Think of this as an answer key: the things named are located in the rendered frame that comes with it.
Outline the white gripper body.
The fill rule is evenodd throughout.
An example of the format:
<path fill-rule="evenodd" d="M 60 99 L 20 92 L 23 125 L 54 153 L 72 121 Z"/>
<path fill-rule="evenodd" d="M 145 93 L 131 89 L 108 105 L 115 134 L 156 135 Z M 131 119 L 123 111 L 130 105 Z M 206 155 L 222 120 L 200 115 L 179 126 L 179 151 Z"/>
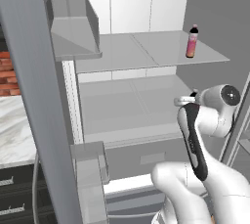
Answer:
<path fill-rule="evenodd" d="M 181 97 L 174 99 L 174 105 L 176 107 L 181 107 L 181 106 L 186 105 L 188 103 L 195 103 L 195 102 L 196 102 L 196 99 L 192 96 L 181 96 Z"/>

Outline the glass fridge shelf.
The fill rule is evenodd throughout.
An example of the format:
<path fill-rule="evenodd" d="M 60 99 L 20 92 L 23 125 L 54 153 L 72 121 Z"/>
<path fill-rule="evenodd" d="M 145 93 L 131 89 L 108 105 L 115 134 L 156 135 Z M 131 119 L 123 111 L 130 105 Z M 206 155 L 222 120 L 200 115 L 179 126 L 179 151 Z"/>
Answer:
<path fill-rule="evenodd" d="M 161 31 L 104 34 L 100 39 L 100 59 L 76 62 L 78 73 L 173 67 L 228 62 L 229 59 L 197 41 L 194 57 L 186 57 L 188 34 L 184 31 Z"/>
<path fill-rule="evenodd" d="M 80 85 L 87 142 L 118 143 L 150 137 L 178 137 L 174 100 L 191 90 L 176 75 Z"/>

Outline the grey fridge door with rails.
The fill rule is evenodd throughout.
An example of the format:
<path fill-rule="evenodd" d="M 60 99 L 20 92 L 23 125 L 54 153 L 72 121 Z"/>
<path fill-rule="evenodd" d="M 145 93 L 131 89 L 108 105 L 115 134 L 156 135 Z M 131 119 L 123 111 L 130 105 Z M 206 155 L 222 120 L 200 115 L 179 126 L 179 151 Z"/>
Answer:
<path fill-rule="evenodd" d="M 228 135 L 222 148 L 219 161 L 231 166 L 238 151 L 240 137 L 250 118 L 250 73 L 245 82 L 240 105 L 235 112 L 235 122 L 232 131 Z"/>

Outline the grey fridge crisper drawer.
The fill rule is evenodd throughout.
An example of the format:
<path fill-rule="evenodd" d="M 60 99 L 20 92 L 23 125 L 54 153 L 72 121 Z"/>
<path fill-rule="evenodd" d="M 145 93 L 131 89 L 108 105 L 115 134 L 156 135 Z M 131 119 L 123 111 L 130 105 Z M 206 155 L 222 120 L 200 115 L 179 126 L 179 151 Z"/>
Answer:
<path fill-rule="evenodd" d="M 183 138 L 105 149 L 111 180 L 149 174 L 163 161 L 188 161 Z"/>

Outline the white fridge body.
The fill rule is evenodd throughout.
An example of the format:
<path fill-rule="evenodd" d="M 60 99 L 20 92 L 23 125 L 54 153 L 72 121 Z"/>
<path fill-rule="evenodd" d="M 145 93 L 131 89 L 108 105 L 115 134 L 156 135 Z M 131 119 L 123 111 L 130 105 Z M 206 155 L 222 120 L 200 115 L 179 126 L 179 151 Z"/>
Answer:
<path fill-rule="evenodd" d="M 208 43 L 207 37 L 213 36 L 217 41 L 224 38 L 224 32 L 216 23 L 208 23 L 204 15 L 197 14 L 190 5 L 190 0 L 89 0 L 99 18 L 100 39 L 104 34 L 124 34 L 161 31 L 184 31 L 189 34 L 194 24 L 198 27 L 197 41 L 201 41 L 214 50 L 220 51 L 217 42 Z M 166 75 L 178 76 L 191 90 L 201 92 L 205 89 L 229 84 L 240 94 L 235 80 L 241 74 L 240 66 L 230 61 L 220 63 L 193 64 L 173 67 L 147 67 L 141 69 L 112 70 L 78 73 L 75 61 L 58 62 L 62 66 L 62 81 L 66 91 L 67 108 L 72 129 L 72 145 L 93 143 L 84 137 L 80 85 L 82 83 L 124 80 L 135 78 L 158 77 Z M 204 135 L 205 148 L 215 159 L 219 160 L 222 148 L 227 139 Z M 127 145 L 172 140 L 178 137 L 150 137 L 128 140 L 118 143 L 104 143 L 104 150 Z"/>

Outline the grey fridge door bin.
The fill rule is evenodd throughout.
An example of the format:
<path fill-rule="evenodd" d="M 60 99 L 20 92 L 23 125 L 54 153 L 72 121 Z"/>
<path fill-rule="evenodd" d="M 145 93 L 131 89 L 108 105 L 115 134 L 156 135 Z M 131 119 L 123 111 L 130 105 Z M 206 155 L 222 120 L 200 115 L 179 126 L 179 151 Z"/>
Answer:
<path fill-rule="evenodd" d="M 108 224 L 104 184 L 109 182 L 104 143 L 71 145 L 83 224 Z"/>
<path fill-rule="evenodd" d="M 99 18 L 89 0 L 50 0 L 56 60 L 100 59 Z"/>

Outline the pink soda bottle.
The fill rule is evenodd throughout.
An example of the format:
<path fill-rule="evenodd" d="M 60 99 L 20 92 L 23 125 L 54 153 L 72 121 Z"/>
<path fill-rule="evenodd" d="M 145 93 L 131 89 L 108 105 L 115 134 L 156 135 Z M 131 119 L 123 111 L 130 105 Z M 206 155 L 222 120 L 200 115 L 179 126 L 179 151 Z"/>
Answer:
<path fill-rule="evenodd" d="M 197 42 L 198 36 L 198 27 L 194 24 L 189 31 L 188 40 L 187 40 L 187 50 L 186 50 L 186 57 L 193 58 L 195 53 L 195 47 Z"/>

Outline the grey freezer drawer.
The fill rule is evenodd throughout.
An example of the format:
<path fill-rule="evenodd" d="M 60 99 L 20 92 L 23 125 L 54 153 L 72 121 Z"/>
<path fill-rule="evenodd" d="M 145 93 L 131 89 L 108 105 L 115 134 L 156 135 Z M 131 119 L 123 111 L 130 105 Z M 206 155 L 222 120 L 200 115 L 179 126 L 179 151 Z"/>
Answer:
<path fill-rule="evenodd" d="M 109 224 L 150 224 L 164 202 L 149 174 L 111 180 L 104 196 Z"/>

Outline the black drawer front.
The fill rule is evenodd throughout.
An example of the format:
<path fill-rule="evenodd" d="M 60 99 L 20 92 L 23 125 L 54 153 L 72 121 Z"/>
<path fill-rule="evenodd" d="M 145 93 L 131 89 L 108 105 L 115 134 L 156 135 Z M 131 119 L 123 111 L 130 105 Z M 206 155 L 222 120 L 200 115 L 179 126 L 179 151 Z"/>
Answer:
<path fill-rule="evenodd" d="M 12 224 L 32 217 L 31 193 L 0 198 L 0 224 Z"/>
<path fill-rule="evenodd" d="M 33 166 L 16 166 L 0 169 L 0 181 L 14 176 L 14 184 L 0 187 L 0 197 L 30 193 L 32 191 Z"/>

